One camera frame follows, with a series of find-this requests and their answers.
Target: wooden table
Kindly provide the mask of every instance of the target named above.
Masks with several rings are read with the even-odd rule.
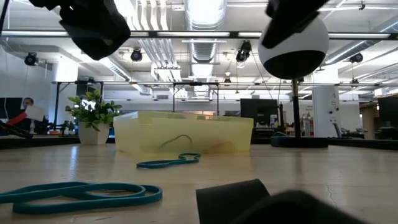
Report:
[[[132,182],[163,188],[161,202],[60,215],[13,214],[0,205],[0,223],[199,223],[195,189],[259,178],[270,193],[303,189],[371,223],[398,223],[398,154],[330,146],[329,150],[252,146],[250,155],[204,156],[199,164],[136,170],[137,159],[114,145],[50,146],[0,151],[0,191],[81,180]]]

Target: green leaves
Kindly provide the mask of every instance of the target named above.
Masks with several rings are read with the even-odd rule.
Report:
[[[82,96],[86,98],[90,104],[82,103],[79,96],[68,97],[68,99],[79,107],[66,106],[65,111],[76,117],[80,121],[86,122],[86,128],[98,129],[97,124],[111,124],[115,116],[119,116],[118,110],[122,108],[121,105],[115,105],[114,101],[110,103],[101,102],[100,90],[95,90],[94,93],[86,93]]]

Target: translucent plastic container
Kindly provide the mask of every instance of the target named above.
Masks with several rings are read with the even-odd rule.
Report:
[[[114,119],[116,149],[131,154],[248,151],[253,120],[188,113],[138,111]]]

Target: white spherical robot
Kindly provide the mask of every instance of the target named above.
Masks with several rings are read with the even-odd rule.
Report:
[[[290,80],[311,74],[329,49],[328,29],[319,18],[272,49],[261,44],[266,32],[267,29],[259,40],[259,58],[264,68],[277,78]]]

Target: teal rubber band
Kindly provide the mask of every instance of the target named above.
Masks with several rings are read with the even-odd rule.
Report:
[[[186,156],[193,156],[193,159],[187,159]],[[199,162],[199,153],[183,153],[178,155],[178,159],[174,160],[159,160],[159,161],[147,161],[137,163],[138,169],[160,169],[166,168],[173,165],[180,164],[193,164]]]
[[[122,196],[107,196],[87,191],[93,190],[127,190],[135,192]],[[56,203],[50,205],[32,205],[30,201],[64,196],[79,199],[77,202]],[[74,212],[99,208],[117,208],[146,205],[157,202],[163,197],[160,187],[153,185],[136,185],[125,183],[91,184],[86,182],[63,182],[23,187],[0,194],[0,203],[13,203],[12,211],[16,213],[39,215],[62,212]]]

